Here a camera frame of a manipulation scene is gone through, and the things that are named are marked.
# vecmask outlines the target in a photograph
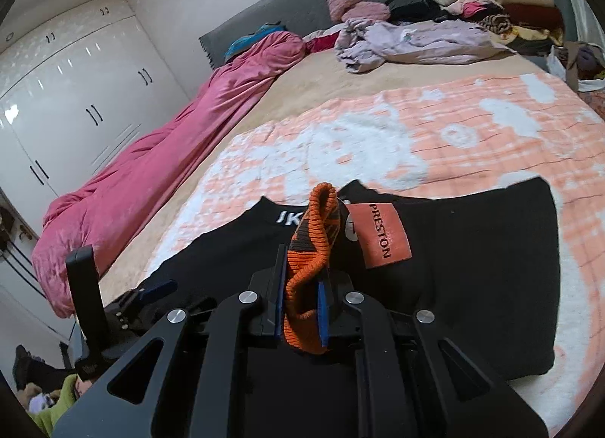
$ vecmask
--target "peach plaid blanket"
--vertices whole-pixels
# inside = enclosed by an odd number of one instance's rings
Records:
[[[141,275],[261,195],[302,204],[321,181],[452,197],[542,176],[560,226],[553,369],[514,388],[553,436],[605,362],[605,123],[548,74],[482,76],[336,99],[235,137],[200,180]]]

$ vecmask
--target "silver screw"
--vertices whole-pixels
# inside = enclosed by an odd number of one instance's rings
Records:
[[[362,301],[364,301],[364,295],[359,292],[349,292],[344,296],[344,299],[347,300],[352,305],[358,305]]]
[[[168,312],[168,322],[171,323],[183,322],[183,320],[185,320],[185,317],[185,311],[181,310],[180,308],[175,308],[174,310]]]
[[[430,310],[418,310],[416,319],[420,323],[431,323],[435,320],[435,314]]]
[[[258,295],[255,292],[246,291],[241,292],[238,298],[242,303],[254,303],[258,299]]]

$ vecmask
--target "pink fluffy pillow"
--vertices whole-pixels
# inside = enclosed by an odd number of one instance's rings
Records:
[[[330,10],[332,22],[341,22],[344,13],[360,1],[363,0],[328,0],[328,10]]]
[[[360,1],[343,15],[343,22],[352,18],[368,18],[370,20],[388,20],[391,10],[384,3],[377,1]]]

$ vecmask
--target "crumpled gray clothing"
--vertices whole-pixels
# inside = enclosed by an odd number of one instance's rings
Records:
[[[462,65],[510,51],[492,42],[483,27],[462,20],[398,26],[352,19],[338,34],[334,49],[351,73],[366,73],[385,61]]]

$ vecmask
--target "beige bed sheet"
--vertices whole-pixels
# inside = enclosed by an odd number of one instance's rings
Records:
[[[360,75],[347,73],[332,50],[311,54],[277,79],[256,107],[219,143],[120,254],[100,281],[104,304],[136,286],[162,234],[193,193],[199,179],[234,136],[270,120],[298,116],[330,99],[446,83],[479,74],[515,76],[536,72],[541,72],[541,69],[525,58],[514,55],[460,66],[386,63],[371,73]]]

